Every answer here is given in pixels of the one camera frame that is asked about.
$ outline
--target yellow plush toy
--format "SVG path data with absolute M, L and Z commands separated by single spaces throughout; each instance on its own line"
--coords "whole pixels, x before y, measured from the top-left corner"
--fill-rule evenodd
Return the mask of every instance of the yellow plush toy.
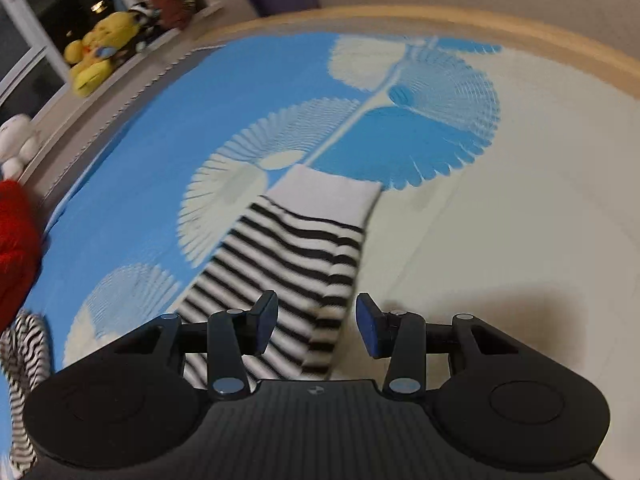
M 135 38 L 139 30 L 131 12 L 114 12 L 100 20 L 82 41 L 69 43 L 65 60 L 74 65 L 69 72 L 74 92 L 80 97 L 94 92 L 113 71 L 108 58 Z

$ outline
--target white sock cuff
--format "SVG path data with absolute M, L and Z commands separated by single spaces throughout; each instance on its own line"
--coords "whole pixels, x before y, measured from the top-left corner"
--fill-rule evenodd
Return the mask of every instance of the white sock cuff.
M 379 182 L 353 180 L 296 164 L 265 195 L 299 215 L 363 227 L 380 188 Z

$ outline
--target white window frame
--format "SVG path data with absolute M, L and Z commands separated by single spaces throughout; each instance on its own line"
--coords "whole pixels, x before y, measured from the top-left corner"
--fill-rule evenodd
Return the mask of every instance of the white window frame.
M 30 46 L 24 56 L 0 80 L 0 106 L 24 77 L 45 58 L 64 82 L 60 90 L 40 109 L 35 117 L 31 118 L 32 120 L 38 120 L 50 110 L 60 96 L 68 91 L 69 66 L 42 28 L 27 0 L 0 0 L 0 4 L 2 4 L 9 18 L 14 22 L 15 28 L 20 32 L 24 41 Z

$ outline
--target white plush toy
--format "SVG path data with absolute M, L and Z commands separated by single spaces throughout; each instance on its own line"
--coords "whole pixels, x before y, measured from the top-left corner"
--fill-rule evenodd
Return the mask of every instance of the white plush toy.
M 16 115 L 0 126 L 0 164 L 2 178 L 18 180 L 24 167 L 40 149 L 38 135 L 31 126 L 31 119 Z

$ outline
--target bed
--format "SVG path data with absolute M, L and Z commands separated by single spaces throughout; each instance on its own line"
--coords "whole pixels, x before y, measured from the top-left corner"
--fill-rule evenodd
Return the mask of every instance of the bed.
M 49 225 L 25 308 L 46 316 L 56 369 L 175 310 L 302 164 L 382 186 L 357 291 L 433 322 L 471 312 L 587 377 L 612 412 L 596 464 L 633 478 L 638 62 L 482 12 L 357 7 L 210 33 L 145 92 Z M 349 316 L 332 377 L 384 368 Z M 439 356 L 428 369 L 446 380 Z

